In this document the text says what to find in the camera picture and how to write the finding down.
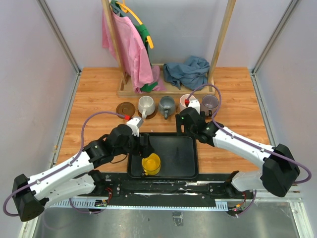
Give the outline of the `white speckled mug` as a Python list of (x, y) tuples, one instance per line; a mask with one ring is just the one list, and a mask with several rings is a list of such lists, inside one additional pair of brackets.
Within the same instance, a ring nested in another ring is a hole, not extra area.
[(138, 112), (141, 114), (142, 119), (152, 115), (155, 112), (155, 102), (150, 96), (143, 96), (138, 101)]

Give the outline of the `purple glass mug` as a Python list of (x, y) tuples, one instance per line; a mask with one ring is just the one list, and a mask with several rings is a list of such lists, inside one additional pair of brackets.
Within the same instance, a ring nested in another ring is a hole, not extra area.
[(201, 102), (201, 110), (214, 110), (217, 109), (219, 105), (219, 100), (216, 96), (214, 95), (205, 95), (202, 98)]

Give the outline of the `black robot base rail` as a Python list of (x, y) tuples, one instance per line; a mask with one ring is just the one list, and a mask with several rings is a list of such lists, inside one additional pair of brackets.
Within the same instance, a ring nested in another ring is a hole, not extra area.
[(254, 198), (250, 189), (238, 191), (231, 174), (199, 174), (195, 178), (132, 178), (127, 173), (93, 171), (54, 188), (47, 206), (69, 198), (91, 197), (94, 207), (105, 205), (132, 208), (214, 207), (216, 200), (229, 200), (230, 210)]

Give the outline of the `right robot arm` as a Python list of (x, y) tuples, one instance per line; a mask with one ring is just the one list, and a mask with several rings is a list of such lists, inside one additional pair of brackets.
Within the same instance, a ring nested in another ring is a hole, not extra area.
[(284, 197), (300, 174), (290, 149), (283, 145), (265, 145), (243, 137), (223, 124), (205, 121), (192, 107), (176, 115), (176, 127), (200, 143), (230, 151), (256, 165), (252, 172), (233, 172), (224, 186), (229, 198), (236, 198), (246, 190), (266, 189), (277, 197)]

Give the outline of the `yellow mug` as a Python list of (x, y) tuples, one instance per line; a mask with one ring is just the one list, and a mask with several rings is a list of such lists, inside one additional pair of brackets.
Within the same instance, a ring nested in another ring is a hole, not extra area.
[(161, 169), (161, 160), (156, 153), (152, 153), (141, 161), (143, 172), (142, 176), (155, 176)]

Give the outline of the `pink mug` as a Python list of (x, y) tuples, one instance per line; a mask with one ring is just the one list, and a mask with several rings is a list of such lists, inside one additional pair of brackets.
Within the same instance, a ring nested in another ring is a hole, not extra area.
[(184, 94), (180, 97), (179, 100), (179, 110), (182, 111), (186, 108), (185, 100), (188, 98), (189, 94)]

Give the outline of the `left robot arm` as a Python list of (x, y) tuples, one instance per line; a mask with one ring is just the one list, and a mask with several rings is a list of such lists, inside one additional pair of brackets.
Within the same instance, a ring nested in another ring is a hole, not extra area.
[(101, 196), (108, 185), (99, 166), (121, 154), (146, 158), (153, 152), (149, 134), (134, 135), (128, 125), (120, 124), (67, 161), (34, 176), (17, 176), (12, 198), (18, 217), (27, 222), (65, 199), (85, 194)]

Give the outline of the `grey mug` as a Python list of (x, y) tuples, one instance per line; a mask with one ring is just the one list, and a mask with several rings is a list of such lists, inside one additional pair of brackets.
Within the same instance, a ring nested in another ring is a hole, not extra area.
[(158, 104), (158, 112), (167, 120), (176, 112), (175, 100), (170, 96), (162, 97)]

